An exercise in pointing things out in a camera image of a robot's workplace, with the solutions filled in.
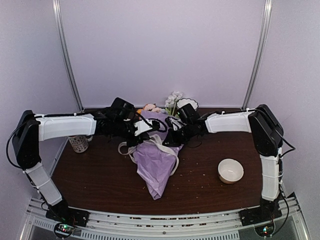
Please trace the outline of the beige ribbon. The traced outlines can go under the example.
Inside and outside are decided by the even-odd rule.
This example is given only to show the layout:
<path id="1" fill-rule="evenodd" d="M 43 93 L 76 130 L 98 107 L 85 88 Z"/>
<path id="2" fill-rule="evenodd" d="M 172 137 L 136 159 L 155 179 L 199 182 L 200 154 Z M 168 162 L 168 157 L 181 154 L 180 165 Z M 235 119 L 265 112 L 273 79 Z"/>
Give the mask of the beige ribbon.
<path id="1" fill-rule="evenodd" d="M 173 176 L 176 173 L 180 164 L 180 159 L 178 157 L 179 152 L 176 152 L 174 149 L 163 145 L 162 139 L 158 134 L 151 135 L 148 140 L 144 140 L 142 143 L 142 146 L 129 147 L 127 145 L 127 142 L 123 141 L 118 145 L 117 151 L 122 156 L 129 156 L 131 161 L 136 165 L 138 164 L 138 162 L 134 157 L 134 153 L 137 154 L 138 151 L 142 153 L 153 152 L 153 155 L 160 154 L 160 155 L 171 156 L 174 158 L 174 164 L 169 174 L 170 176 Z"/>

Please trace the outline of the purple pink wrapping paper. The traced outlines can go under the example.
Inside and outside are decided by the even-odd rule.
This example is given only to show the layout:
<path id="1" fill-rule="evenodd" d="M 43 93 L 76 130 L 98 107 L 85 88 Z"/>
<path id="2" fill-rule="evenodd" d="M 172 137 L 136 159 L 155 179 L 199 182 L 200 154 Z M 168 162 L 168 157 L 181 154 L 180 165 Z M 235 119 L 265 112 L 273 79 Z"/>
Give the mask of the purple pink wrapping paper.
<path id="1" fill-rule="evenodd" d="M 165 122 L 168 115 L 145 110 L 142 110 L 141 115 L 145 119 L 160 121 L 160 129 L 164 130 L 164 132 L 152 131 L 149 136 L 157 134 L 163 142 L 168 133 L 168 126 Z M 179 152 L 182 146 L 171 148 Z M 175 159 L 166 154 L 153 154 L 152 151 L 145 153 L 138 151 L 138 153 L 134 153 L 134 158 L 137 161 L 137 174 L 145 181 L 149 194 L 153 200 L 160 199 L 165 191 Z"/>

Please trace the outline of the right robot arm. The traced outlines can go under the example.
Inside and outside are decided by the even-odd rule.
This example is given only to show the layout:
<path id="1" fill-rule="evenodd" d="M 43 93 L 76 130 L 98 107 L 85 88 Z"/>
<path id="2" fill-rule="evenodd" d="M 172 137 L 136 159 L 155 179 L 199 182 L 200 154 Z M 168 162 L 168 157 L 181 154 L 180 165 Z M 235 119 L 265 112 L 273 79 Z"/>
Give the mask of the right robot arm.
<path id="1" fill-rule="evenodd" d="M 266 104 L 234 112 L 216 111 L 199 115 L 191 104 L 178 110 L 181 123 L 169 119 L 166 147 L 179 147 L 197 135 L 245 132 L 252 135 L 262 166 L 262 192 L 256 210 L 259 220 L 268 220 L 275 212 L 283 178 L 282 147 L 284 130 Z"/>

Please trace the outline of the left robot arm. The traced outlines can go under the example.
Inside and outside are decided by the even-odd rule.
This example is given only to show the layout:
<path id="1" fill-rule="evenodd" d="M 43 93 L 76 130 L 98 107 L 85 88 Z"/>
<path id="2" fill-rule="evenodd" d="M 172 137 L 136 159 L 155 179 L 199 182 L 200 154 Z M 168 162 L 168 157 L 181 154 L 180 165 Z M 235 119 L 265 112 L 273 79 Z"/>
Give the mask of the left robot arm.
<path id="1" fill-rule="evenodd" d="M 140 144 L 148 132 L 159 125 L 137 113 L 135 107 L 117 97 L 111 106 L 80 113 L 35 114 L 23 112 L 9 140 L 21 169 L 33 186 L 52 206 L 52 213 L 61 222 L 72 218 L 72 211 L 42 164 L 39 143 L 73 136 L 115 136 L 124 138 L 130 146 Z"/>

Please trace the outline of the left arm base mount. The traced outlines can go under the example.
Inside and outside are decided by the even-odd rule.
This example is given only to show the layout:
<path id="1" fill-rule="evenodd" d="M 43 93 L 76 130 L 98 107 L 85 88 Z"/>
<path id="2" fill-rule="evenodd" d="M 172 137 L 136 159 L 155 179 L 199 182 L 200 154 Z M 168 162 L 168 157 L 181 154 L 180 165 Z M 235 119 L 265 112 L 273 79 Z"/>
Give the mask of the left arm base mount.
<path id="1" fill-rule="evenodd" d="M 60 239 L 66 239 L 79 227 L 87 226 L 89 212 L 71 208 L 70 217 L 59 217 L 51 210 L 47 210 L 45 217 L 57 222 L 53 227 L 53 233 Z"/>

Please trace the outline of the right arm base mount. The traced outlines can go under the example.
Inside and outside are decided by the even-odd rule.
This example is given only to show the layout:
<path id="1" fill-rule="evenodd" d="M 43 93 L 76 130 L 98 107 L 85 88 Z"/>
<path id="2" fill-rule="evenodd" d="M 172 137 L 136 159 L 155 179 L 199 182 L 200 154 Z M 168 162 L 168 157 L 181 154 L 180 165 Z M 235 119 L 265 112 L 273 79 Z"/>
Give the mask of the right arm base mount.
<path id="1" fill-rule="evenodd" d="M 281 216 L 281 210 L 270 212 L 263 210 L 260 206 L 246 208 L 239 212 L 242 226 L 253 226 L 255 233 L 262 238 L 271 237 L 276 232 L 275 219 Z"/>

